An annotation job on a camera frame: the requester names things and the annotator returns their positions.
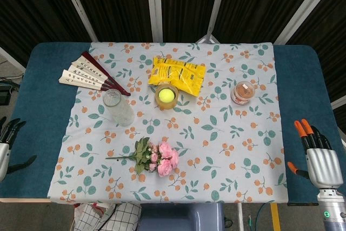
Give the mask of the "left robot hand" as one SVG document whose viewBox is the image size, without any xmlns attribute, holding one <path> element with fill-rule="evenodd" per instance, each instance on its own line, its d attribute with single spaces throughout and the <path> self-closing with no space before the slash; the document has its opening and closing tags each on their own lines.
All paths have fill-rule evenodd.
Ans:
<svg viewBox="0 0 346 231">
<path fill-rule="evenodd" d="M 26 124 L 26 121 L 21 121 L 20 118 L 15 118 L 9 121 L 4 129 L 2 129 L 5 123 L 6 116 L 1 118 L 1 182 L 5 177 L 18 170 L 27 168 L 37 158 L 37 155 L 32 155 L 27 161 L 14 165 L 9 165 L 11 150 L 14 145 L 14 141 L 21 127 Z"/>
</svg>

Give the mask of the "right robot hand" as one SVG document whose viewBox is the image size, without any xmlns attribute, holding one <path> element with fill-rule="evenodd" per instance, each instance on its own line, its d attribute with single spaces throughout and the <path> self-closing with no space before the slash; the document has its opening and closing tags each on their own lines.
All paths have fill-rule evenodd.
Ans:
<svg viewBox="0 0 346 231">
<path fill-rule="evenodd" d="M 310 180 L 318 189 L 339 188 L 344 183 L 342 171 L 337 153 L 329 140 L 306 119 L 296 120 L 294 126 L 304 148 L 308 170 L 298 169 L 292 162 L 288 162 L 291 172 Z"/>
</svg>

